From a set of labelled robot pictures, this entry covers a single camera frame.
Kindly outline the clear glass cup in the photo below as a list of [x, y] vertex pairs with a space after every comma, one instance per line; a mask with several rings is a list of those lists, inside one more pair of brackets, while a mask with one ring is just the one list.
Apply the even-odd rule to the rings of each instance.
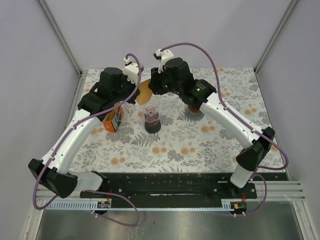
[[160, 118], [160, 100], [153, 98], [141, 106], [144, 119], [148, 123], [156, 122]]

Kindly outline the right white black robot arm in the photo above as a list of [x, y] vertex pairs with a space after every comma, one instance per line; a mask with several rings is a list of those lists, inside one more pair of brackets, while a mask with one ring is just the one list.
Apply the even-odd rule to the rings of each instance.
[[228, 194], [239, 198], [258, 165], [271, 149], [275, 131], [251, 125], [249, 120], [219, 99], [217, 89], [204, 79], [195, 79], [189, 65], [180, 57], [167, 61], [163, 67], [153, 67], [148, 87], [154, 95], [173, 93], [186, 104], [222, 125], [242, 146], [237, 166], [230, 177]]

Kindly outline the orange coffee filter box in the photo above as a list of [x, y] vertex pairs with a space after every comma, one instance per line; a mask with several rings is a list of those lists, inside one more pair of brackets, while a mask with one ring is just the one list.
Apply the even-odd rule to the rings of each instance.
[[122, 107], [118, 107], [107, 113], [102, 124], [107, 132], [115, 133], [119, 128], [124, 116]]

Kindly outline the clear glass server pitcher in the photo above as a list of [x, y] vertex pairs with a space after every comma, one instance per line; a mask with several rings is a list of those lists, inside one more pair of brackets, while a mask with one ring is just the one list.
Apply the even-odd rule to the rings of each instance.
[[184, 114], [189, 120], [193, 121], [199, 121], [204, 117], [204, 114], [200, 110], [190, 105], [186, 107]]

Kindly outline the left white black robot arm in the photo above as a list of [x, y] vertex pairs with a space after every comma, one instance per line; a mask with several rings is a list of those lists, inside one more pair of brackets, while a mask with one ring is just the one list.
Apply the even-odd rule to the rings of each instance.
[[107, 195], [109, 186], [93, 172], [72, 173], [71, 163], [90, 133], [106, 115], [122, 103], [134, 104], [144, 68], [130, 63], [119, 69], [107, 67], [99, 80], [81, 98], [68, 127], [58, 141], [41, 159], [31, 159], [28, 169], [36, 179], [36, 185], [62, 199], [74, 191], [91, 192], [98, 198]]

